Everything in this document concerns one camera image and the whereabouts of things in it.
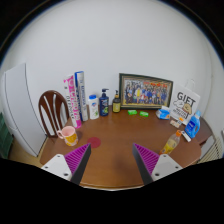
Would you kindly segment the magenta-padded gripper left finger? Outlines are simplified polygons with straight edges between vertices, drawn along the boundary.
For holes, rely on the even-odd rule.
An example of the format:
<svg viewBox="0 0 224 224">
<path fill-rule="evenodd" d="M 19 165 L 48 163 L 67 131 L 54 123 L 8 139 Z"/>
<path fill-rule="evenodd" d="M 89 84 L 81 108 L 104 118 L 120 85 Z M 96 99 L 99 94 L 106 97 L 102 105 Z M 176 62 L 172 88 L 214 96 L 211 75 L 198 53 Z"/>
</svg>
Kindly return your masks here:
<svg viewBox="0 0 224 224">
<path fill-rule="evenodd" d="M 91 145 L 85 144 L 66 155 L 56 154 L 42 169 L 79 185 L 90 155 Z"/>
</svg>

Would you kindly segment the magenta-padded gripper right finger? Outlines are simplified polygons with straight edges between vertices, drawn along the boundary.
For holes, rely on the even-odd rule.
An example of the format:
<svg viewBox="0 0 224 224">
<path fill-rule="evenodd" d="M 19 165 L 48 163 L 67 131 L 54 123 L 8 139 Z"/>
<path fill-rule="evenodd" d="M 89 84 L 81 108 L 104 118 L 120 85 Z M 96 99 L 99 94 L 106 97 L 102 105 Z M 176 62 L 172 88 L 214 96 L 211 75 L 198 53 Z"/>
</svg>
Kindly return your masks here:
<svg viewBox="0 0 224 224">
<path fill-rule="evenodd" d="M 158 155 L 136 143 L 132 146 L 132 154 L 145 185 L 182 169 L 168 154 Z"/>
</svg>

